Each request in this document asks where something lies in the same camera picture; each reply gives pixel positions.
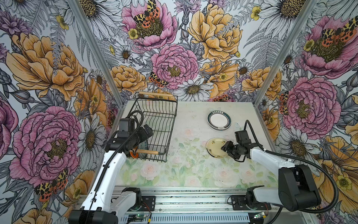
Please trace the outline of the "cream plate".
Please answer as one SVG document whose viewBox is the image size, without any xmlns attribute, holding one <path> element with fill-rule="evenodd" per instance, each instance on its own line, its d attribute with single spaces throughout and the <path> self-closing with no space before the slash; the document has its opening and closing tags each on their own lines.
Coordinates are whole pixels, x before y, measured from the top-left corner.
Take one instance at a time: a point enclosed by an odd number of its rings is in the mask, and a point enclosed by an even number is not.
<svg viewBox="0 0 358 224">
<path fill-rule="evenodd" d="M 222 147 L 226 144 L 226 140 L 222 138 L 212 138 L 208 140 L 206 148 L 208 153 L 215 158 L 224 158 L 227 153 L 222 150 Z"/>
</svg>

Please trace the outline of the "teal patterned plate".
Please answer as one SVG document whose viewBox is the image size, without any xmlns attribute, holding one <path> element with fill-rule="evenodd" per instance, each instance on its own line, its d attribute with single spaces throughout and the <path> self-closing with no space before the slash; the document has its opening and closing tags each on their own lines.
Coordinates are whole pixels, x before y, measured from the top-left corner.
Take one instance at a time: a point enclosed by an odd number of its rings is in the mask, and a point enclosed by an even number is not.
<svg viewBox="0 0 358 224">
<path fill-rule="evenodd" d="M 142 160 L 145 160 L 147 158 L 147 154 L 145 153 L 140 153 L 139 150 L 148 150 L 148 140 L 145 140 L 144 142 L 140 143 L 138 146 L 138 154 L 139 154 L 139 158 Z"/>
</svg>

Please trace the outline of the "orange plate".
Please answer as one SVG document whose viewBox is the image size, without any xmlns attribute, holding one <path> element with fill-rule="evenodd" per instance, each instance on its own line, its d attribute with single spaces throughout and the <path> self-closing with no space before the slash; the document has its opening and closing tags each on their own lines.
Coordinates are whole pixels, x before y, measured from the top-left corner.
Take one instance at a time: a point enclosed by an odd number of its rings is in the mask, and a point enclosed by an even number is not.
<svg viewBox="0 0 358 224">
<path fill-rule="evenodd" d="M 130 151 L 130 155 L 133 159 L 138 159 L 139 158 L 139 154 L 137 152 L 135 152 L 134 150 Z"/>
</svg>

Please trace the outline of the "white plate red green band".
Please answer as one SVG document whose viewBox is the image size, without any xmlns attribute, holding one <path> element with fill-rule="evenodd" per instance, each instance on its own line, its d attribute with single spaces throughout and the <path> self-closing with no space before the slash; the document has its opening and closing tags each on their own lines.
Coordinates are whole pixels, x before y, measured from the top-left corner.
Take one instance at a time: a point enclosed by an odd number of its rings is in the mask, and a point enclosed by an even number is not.
<svg viewBox="0 0 358 224">
<path fill-rule="evenodd" d="M 207 116 L 208 125 L 216 131 L 225 131 L 231 127 L 230 116 L 223 111 L 212 111 Z"/>
</svg>

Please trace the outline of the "black wire dish rack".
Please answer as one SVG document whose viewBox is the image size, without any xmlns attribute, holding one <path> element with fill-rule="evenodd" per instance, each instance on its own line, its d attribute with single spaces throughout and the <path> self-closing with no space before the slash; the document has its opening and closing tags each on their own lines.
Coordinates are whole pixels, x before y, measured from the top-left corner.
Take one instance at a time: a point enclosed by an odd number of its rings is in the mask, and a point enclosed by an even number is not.
<svg viewBox="0 0 358 224">
<path fill-rule="evenodd" d="M 148 139 L 148 150 L 158 151 L 158 155 L 147 154 L 145 160 L 167 161 L 168 150 L 177 115 L 178 97 L 161 97 L 135 94 L 134 103 L 130 103 L 130 111 L 139 110 L 136 114 L 153 130 L 153 136 Z"/>
</svg>

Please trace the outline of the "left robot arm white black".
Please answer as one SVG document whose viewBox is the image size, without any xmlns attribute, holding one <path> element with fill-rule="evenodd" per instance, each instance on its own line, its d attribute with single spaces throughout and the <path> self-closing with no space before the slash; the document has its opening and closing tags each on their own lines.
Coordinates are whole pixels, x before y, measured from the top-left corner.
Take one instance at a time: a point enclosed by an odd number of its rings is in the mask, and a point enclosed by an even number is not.
<svg viewBox="0 0 358 224">
<path fill-rule="evenodd" d="M 153 135 L 153 130 L 143 121 L 133 115 L 120 119 L 118 130 L 105 146 L 100 173 L 80 209 L 70 213 L 70 224 L 117 224 L 129 209 L 141 207 L 139 188 L 127 187 L 116 199 L 112 195 L 117 174 L 131 152 Z"/>
</svg>

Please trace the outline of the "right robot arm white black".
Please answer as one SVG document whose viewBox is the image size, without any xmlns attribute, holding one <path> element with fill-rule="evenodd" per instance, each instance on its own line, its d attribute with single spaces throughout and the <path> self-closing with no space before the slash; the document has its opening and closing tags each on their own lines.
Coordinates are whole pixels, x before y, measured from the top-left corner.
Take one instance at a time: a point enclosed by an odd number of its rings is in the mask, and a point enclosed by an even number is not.
<svg viewBox="0 0 358 224">
<path fill-rule="evenodd" d="M 277 187 L 254 186 L 247 189 L 245 204 L 255 208 L 260 204 L 279 205 L 288 211 L 303 211 L 321 204 L 321 197 L 306 165 L 284 160 L 252 142 L 247 131 L 235 133 L 236 143 L 226 142 L 221 150 L 237 162 L 253 160 L 267 168 L 278 178 Z"/>
</svg>

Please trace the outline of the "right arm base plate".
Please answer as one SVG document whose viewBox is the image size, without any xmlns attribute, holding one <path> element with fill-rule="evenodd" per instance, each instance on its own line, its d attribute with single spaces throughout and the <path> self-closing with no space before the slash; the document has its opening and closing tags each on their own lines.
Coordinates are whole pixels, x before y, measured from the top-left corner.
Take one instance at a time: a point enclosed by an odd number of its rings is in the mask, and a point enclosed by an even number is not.
<svg viewBox="0 0 358 224">
<path fill-rule="evenodd" d="M 249 204 L 244 195 L 231 195 L 227 199 L 227 204 L 231 205 L 234 211 L 269 211 L 272 209 L 269 203 L 253 202 Z"/>
</svg>

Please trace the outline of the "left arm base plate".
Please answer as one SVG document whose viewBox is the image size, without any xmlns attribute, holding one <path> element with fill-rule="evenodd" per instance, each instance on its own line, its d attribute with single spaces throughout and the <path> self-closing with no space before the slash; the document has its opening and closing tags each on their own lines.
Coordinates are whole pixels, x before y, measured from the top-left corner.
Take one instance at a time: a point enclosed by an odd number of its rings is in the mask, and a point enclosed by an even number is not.
<svg viewBox="0 0 358 224">
<path fill-rule="evenodd" d="M 154 211 L 156 206 L 156 196 L 142 196 L 142 204 L 139 211 Z"/>
</svg>

